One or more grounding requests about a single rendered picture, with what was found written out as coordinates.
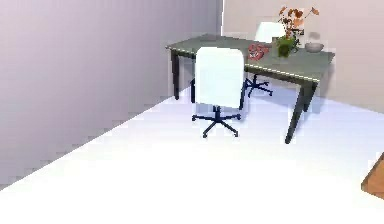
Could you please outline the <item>white swivel office chair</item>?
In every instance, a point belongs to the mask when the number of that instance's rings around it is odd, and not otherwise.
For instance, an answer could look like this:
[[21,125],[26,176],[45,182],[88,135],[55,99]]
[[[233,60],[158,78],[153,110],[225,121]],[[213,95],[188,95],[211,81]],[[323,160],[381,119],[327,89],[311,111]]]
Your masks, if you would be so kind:
[[194,114],[196,119],[209,120],[211,124],[202,132],[204,138],[216,125],[221,124],[239,136],[226,120],[241,119],[244,102],[245,57],[239,49],[201,47],[196,52],[194,92],[195,102],[211,105],[214,116]]
[[[255,41],[256,44],[267,45],[273,42],[274,38],[279,38],[285,35],[284,26],[276,22],[261,22],[256,30]],[[272,90],[266,89],[268,82],[258,82],[257,75],[253,76],[253,79],[245,79],[245,88],[249,88],[248,95],[251,95],[254,89],[260,89],[268,92],[269,95],[273,94]]]

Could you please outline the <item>grey-green table with dark legs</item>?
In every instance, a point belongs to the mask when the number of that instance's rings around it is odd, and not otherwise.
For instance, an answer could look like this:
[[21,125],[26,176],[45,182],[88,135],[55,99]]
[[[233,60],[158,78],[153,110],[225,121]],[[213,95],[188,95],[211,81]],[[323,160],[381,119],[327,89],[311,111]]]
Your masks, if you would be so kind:
[[[247,56],[248,47],[251,44],[256,44],[256,41],[214,34],[203,34],[166,45],[165,48],[170,51],[171,55],[174,98],[178,100],[180,93],[179,57],[195,59],[197,50],[201,47],[239,49]],[[308,111],[316,88],[322,77],[329,71],[329,65],[334,56],[335,54],[333,52],[320,51],[319,53],[309,53],[305,49],[299,49],[287,58],[273,56],[272,52],[269,52],[257,61],[246,59],[244,65],[245,72],[294,83],[300,86],[300,91],[285,137],[286,144],[291,142],[302,112]]]

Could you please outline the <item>orange-leaved plant in green pot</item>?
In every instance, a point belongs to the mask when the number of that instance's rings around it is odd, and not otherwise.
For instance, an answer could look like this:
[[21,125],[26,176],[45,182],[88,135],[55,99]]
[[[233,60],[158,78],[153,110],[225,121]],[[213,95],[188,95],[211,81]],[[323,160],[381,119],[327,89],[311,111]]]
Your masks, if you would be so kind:
[[308,13],[298,8],[283,6],[279,11],[278,22],[283,25],[284,34],[277,38],[278,56],[287,58],[298,51],[299,35],[304,33],[304,21],[310,15],[319,15],[319,10],[312,7]]

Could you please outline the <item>red patterned flat object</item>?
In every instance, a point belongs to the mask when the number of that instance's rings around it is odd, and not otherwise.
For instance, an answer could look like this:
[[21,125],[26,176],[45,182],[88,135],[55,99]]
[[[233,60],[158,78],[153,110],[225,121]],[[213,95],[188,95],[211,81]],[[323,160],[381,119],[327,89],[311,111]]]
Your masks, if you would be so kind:
[[248,47],[248,58],[250,60],[260,60],[269,52],[269,47],[264,44],[251,44]]

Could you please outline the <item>grey bowl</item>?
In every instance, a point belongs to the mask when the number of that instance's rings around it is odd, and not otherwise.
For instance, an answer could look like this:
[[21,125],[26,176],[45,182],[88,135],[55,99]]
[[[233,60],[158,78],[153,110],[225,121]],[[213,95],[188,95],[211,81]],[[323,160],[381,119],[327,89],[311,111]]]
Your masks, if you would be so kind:
[[309,53],[321,52],[323,48],[324,48],[324,45],[322,43],[308,42],[305,44],[305,50]]

